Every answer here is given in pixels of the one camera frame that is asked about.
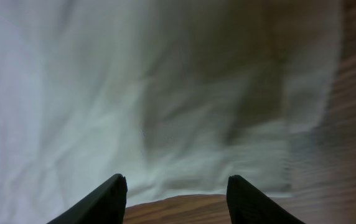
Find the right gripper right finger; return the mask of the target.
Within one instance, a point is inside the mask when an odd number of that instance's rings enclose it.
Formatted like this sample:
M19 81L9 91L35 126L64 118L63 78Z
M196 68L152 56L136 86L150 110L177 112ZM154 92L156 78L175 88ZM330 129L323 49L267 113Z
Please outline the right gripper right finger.
M226 196L232 224L304 224L240 175L229 177Z

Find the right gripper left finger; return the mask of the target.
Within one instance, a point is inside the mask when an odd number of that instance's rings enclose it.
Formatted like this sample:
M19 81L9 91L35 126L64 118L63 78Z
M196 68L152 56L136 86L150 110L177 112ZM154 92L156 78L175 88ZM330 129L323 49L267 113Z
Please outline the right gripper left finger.
M126 178L115 174L48 224L122 224L127 191Z

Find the beige shorts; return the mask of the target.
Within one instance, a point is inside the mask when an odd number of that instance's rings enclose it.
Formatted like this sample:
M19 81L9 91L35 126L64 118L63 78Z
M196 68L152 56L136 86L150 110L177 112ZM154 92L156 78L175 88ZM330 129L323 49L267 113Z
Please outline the beige shorts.
M291 194L320 123L340 1L0 1L0 223L47 223L113 174L128 206Z

